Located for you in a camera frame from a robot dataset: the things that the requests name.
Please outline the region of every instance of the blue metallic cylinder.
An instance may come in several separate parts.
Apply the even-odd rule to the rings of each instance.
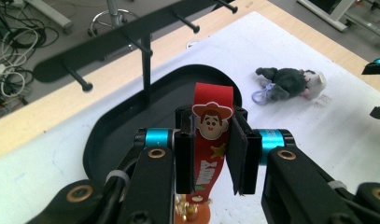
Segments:
[[[259,132],[262,136],[262,154],[260,165],[266,165],[269,151],[276,147],[284,147],[285,138],[277,129],[259,129]]]
[[[147,129],[146,147],[171,147],[171,130],[162,128]]]

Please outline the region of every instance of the red lanyard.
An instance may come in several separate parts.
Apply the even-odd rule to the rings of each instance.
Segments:
[[[233,87],[197,83],[192,114],[195,131],[195,191],[189,203],[207,203],[224,164],[233,114]]]

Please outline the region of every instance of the plush toy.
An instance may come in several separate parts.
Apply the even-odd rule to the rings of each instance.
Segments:
[[[252,96],[253,101],[260,105],[298,95],[315,99],[326,86],[323,74],[310,70],[258,68],[256,74],[267,78],[260,82],[264,89],[254,92]]]

